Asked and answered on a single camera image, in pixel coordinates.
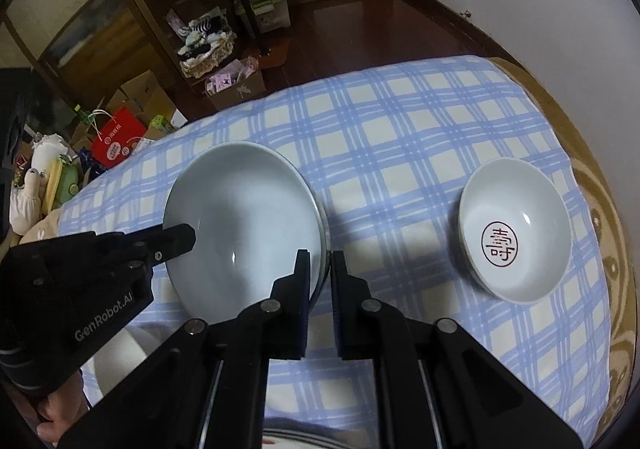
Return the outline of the person's left hand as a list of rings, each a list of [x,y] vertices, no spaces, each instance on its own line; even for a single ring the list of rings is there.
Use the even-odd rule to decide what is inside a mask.
[[[62,436],[90,409],[84,391],[84,379],[80,371],[75,372],[57,391],[53,391],[37,407],[44,418],[37,425],[36,433],[44,443],[53,447]]]

